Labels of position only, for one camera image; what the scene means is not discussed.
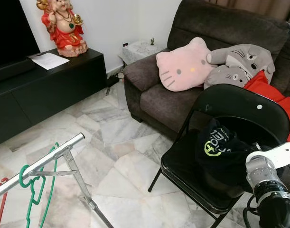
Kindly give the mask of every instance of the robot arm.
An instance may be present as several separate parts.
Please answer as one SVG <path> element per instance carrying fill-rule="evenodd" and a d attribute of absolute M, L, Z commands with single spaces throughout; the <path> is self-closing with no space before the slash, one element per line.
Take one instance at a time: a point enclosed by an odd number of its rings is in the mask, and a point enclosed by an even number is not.
<path fill-rule="evenodd" d="M 246 159 L 247 181 L 258 203 L 261 228 L 290 228 L 290 193 L 277 168 L 290 164 L 290 142 Z"/>

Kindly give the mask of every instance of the white wall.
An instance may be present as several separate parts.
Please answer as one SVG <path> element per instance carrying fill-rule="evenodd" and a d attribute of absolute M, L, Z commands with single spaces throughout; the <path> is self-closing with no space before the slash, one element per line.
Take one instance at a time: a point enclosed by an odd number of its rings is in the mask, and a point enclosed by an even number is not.
<path fill-rule="evenodd" d="M 139 0 L 139 38 L 167 47 L 171 25 L 181 0 Z"/>
<path fill-rule="evenodd" d="M 20 0 L 35 40 L 41 52 L 56 48 L 45 25 L 43 11 L 35 0 Z M 89 48 L 104 54 L 106 70 L 122 66 L 117 56 L 126 42 L 138 40 L 137 0 L 71 0 L 73 12 L 84 20 L 83 38 Z"/>

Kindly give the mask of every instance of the laughing buddha figurine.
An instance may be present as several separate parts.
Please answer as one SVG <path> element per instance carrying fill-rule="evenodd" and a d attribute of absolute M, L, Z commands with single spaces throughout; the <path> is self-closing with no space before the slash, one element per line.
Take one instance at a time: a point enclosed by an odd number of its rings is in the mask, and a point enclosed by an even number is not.
<path fill-rule="evenodd" d="M 80 36 L 84 33 L 83 20 L 72 12 L 70 0 L 37 0 L 36 5 L 44 11 L 41 20 L 60 55 L 76 57 L 87 51 L 87 44 Z"/>

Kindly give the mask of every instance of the sofa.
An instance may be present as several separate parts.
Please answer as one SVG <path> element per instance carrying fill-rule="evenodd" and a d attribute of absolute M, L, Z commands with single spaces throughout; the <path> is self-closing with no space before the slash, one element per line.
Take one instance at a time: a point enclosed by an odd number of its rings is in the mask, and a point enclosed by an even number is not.
<path fill-rule="evenodd" d="M 243 43 L 269 50 L 276 68 L 271 85 L 290 96 L 290 23 L 203 0 L 182 0 L 163 51 L 185 46 L 194 37 L 203 38 L 210 50 Z M 167 90 L 159 79 L 156 54 L 128 65 L 123 73 L 132 117 L 175 139 L 203 88 Z M 207 120 L 207 116 L 197 113 L 193 125 L 200 130 Z"/>

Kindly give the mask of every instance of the pink cushion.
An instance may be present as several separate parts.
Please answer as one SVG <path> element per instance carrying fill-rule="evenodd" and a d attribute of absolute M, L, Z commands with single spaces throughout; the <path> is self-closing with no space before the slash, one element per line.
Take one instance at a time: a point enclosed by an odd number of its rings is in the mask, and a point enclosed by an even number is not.
<path fill-rule="evenodd" d="M 205 41 L 196 37 L 184 47 L 156 55 L 159 78 L 170 91 L 188 90 L 204 83 L 216 65 L 206 60 L 210 50 Z"/>

